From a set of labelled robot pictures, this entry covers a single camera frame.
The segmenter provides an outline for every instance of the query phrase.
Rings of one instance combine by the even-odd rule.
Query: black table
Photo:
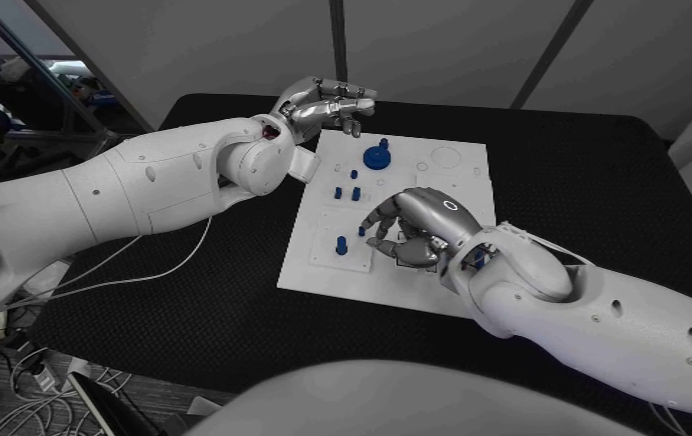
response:
[[[161,129],[251,116],[274,101],[189,95]],[[484,143],[497,221],[692,294],[692,195],[639,119],[383,102],[365,131]],[[496,339],[470,320],[277,289],[301,195],[287,178],[274,193],[216,216],[198,254],[164,279],[50,302],[35,340],[124,371],[234,392],[327,361],[417,361],[489,375],[662,431],[646,403],[522,338]],[[203,227],[143,238],[75,286],[160,273],[187,255]],[[84,251],[66,279],[125,242]]]

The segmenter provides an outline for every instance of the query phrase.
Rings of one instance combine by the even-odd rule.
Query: white platform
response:
[[[363,152],[381,138],[389,140],[392,163],[368,169]],[[363,133],[360,139],[339,131],[321,132],[321,164],[306,187],[277,286],[369,303],[466,317],[456,294],[431,270],[398,266],[358,236],[360,221],[378,204],[407,188],[444,191],[467,207],[482,225],[494,225],[493,187],[483,144]],[[352,169],[358,179],[350,179]],[[342,188],[342,199],[334,189]],[[360,200],[352,201],[353,187]],[[349,251],[336,253],[336,238],[346,236]],[[388,239],[399,239],[398,225]]]

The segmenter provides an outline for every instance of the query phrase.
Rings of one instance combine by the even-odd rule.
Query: blue knob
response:
[[[382,142],[379,146],[368,148],[363,153],[363,163],[365,165],[375,170],[385,169],[392,162],[392,155],[386,147],[382,147]]]
[[[346,246],[346,238],[339,236],[336,238],[336,254],[343,256],[349,252],[349,248]]]

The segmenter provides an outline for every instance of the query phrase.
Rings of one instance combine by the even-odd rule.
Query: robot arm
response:
[[[401,244],[383,239],[396,218]],[[443,263],[441,283],[487,332],[523,336],[623,392],[692,412],[688,296],[593,264],[562,266],[528,233],[507,223],[482,228],[434,189],[392,196],[362,225],[378,222],[368,244],[411,265]]]
[[[297,144],[329,122],[359,137],[353,114],[372,114],[375,97],[358,86],[306,78],[270,114],[146,134],[69,169],[1,183],[0,304],[65,256],[189,226],[267,195],[287,174],[307,183],[320,161]]]

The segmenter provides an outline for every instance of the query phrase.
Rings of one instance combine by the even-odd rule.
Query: black tablecloth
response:
[[[251,116],[274,100],[189,95],[161,129]],[[382,102],[365,131],[484,143],[497,221],[600,266],[692,294],[692,196],[639,119]],[[533,388],[640,430],[662,430],[642,401],[522,338],[500,340],[470,320],[277,289],[301,195],[303,185],[287,178],[274,193],[216,216],[198,254],[164,279],[50,302],[35,340],[136,374],[235,392],[327,361],[430,363]],[[203,227],[143,238],[84,286],[173,267]],[[124,243],[85,251],[66,279]]]

